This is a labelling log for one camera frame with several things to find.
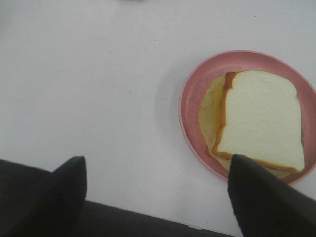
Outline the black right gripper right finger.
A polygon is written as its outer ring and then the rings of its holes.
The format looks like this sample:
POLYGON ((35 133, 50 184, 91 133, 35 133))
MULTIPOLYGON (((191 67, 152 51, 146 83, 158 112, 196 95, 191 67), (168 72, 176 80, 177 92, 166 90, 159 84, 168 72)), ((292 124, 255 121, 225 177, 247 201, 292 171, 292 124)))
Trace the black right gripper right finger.
POLYGON ((316 235, 316 202, 247 156, 232 157, 228 195, 245 237, 316 235))

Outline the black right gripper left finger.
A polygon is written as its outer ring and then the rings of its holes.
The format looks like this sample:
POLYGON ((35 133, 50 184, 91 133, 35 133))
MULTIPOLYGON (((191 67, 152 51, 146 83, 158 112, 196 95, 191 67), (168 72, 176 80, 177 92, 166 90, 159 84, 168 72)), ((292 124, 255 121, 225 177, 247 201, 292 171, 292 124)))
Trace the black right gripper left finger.
POLYGON ((70 237, 86 192, 84 156, 72 157, 53 172, 1 160, 0 235, 70 237))

